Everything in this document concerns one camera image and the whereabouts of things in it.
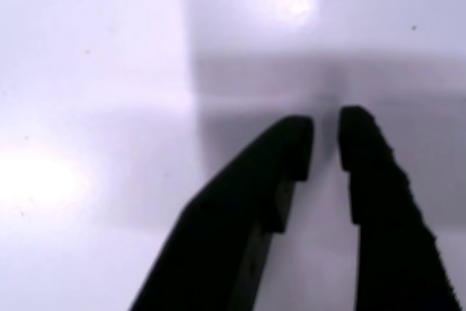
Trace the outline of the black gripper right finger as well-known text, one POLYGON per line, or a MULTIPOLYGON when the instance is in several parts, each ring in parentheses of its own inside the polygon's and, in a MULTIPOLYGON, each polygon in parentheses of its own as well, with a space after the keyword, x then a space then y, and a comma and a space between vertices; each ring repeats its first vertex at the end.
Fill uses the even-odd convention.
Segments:
POLYGON ((356 310, 460 310, 435 236, 374 116, 345 106, 338 138, 359 229, 356 310))

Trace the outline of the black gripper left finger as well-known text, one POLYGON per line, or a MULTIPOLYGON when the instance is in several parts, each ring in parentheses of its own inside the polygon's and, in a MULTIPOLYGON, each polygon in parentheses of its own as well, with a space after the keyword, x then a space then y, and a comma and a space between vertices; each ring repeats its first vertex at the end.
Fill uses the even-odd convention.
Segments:
POLYGON ((132 309, 252 310, 313 136, 310 117, 285 117, 212 178, 182 210, 132 309))

